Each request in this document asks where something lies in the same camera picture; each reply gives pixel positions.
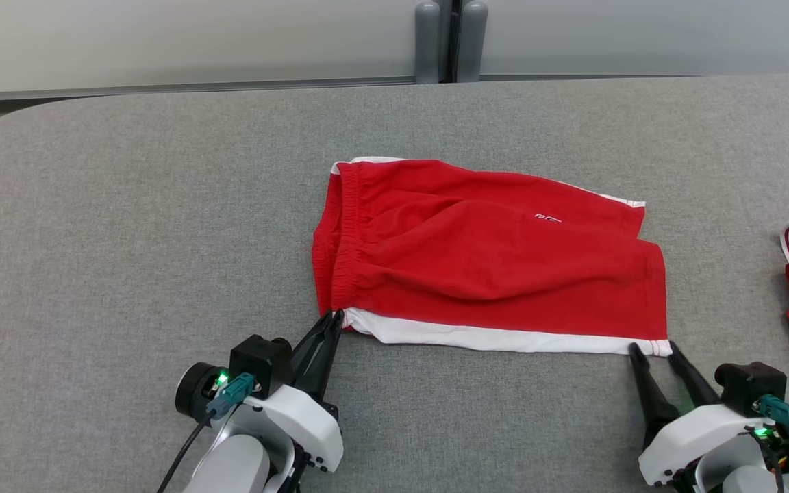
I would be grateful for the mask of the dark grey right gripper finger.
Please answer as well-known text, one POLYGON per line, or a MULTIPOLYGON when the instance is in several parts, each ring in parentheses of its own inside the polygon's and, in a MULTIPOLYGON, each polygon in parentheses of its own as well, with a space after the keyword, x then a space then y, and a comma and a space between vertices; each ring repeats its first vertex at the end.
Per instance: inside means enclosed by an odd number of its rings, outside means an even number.
POLYGON ((649 362, 638 343, 627 347, 629 361, 633 370, 642 414, 644 414, 645 433, 642 449, 646 450, 660 431, 681 416, 676 406, 671 405, 651 374, 649 362))
POLYGON ((673 340, 669 341, 671 354, 668 355, 668 362, 673 372, 680 378, 692 405, 700 407, 704 405, 720 405, 721 399, 716 390, 705 380, 698 368, 689 362, 682 350, 673 340))

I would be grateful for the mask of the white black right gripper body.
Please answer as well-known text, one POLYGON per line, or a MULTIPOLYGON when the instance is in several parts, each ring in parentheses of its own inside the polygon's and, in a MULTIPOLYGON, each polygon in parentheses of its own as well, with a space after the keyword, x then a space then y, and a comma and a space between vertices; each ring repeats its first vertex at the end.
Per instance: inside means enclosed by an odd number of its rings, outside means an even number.
POLYGON ((704 405, 664 427, 638 457, 645 483, 663 487, 783 487, 789 404, 758 403, 759 417, 704 405))

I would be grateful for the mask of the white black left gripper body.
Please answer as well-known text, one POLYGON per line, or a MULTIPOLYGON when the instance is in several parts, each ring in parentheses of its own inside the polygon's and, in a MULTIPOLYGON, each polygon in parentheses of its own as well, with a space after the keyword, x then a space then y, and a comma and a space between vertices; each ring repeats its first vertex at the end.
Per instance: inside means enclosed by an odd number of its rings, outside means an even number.
POLYGON ((253 377, 229 377, 223 367, 198 362, 175 391, 179 413, 201 422, 215 414, 208 427, 216 432, 211 449, 232 437, 247 435, 263 446, 269 464, 280 475, 294 475, 305 463, 325 472, 337 471, 344 455, 342 431, 333 408, 283 385, 266 400, 252 396, 253 377))

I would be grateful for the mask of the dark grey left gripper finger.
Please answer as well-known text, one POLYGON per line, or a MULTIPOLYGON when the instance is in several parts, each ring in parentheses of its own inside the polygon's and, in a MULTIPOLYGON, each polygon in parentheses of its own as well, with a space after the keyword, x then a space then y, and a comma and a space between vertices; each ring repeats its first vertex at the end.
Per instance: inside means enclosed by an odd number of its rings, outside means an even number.
POLYGON ((342 334, 344 317, 345 313, 343 311, 329 313, 329 318, 327 318, 319 337, 317 337, 318 347, 312 362, 312 395, 319 402, 325 399, 329 376, 331 375, 342 334))
POLYGON ((312 362, 316 355, 319 337, 323 325, 329 318, 329 313, 323 315, 319 321, 313 325, 304 338, 298 343, 291 355, 290 364, 293 370, 293 381, 291 386, 301 390, 306 394, 312 395, 312 362))

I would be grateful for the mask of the red shorts white side band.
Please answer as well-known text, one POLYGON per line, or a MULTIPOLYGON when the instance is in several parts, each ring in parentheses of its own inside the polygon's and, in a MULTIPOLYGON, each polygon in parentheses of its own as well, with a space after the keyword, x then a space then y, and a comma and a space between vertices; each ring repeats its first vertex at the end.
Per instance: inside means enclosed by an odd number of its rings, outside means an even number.
POLYGON ((442 160, 331 168, 320 311, 384 344, 667 357, 666 265, 642 201, 442 160))

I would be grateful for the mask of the grey fabric sofa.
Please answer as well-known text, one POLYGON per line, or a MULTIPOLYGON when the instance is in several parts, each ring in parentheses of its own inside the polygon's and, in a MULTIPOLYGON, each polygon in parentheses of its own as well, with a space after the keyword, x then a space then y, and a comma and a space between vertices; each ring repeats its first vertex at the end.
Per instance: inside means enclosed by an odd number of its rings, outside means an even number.
POLYGON ((327 175, 370 155, 644 201, 671 337, 789 400, 789 76, 85 98, 0 118, 0 493, 155 493, 184 371, 318 318, 327 175))

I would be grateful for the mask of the grey baseboard strip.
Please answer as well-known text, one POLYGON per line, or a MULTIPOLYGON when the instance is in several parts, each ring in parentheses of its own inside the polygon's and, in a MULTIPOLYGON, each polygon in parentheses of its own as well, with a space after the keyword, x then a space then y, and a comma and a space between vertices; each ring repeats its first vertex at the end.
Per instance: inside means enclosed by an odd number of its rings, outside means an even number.
POLYGON ((479 81, 562 81, 562 80, 614 80, 646 78, 679 78, 696 75, 649 75, 649 74, 487 74, 479 81))
POLYGON ((0 92, 0 102, 49 100, 58 98, 108 97, 118 94, 160 94, 182 92, 229 92, 246 90, 279 90, 279 88, 363 87, 414 84, 413 75, 333 78, 317 80, 199 82, 199 84, 162 84, 105 88, 60 88, 0 92))

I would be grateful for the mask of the grey cylindrical post bumper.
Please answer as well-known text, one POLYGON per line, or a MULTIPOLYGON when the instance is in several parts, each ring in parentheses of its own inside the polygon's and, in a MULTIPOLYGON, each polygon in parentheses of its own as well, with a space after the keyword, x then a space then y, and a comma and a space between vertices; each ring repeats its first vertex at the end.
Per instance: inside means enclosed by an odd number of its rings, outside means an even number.
POLYGON ((482 0, 462 3, 458 10, 454 81, 479 81, 486 22, 488 22, 488 6, 482 0))
POLYGON ((440 81, 440 5, 434 0, 414 9, 414 82, 418 85, 440 81))

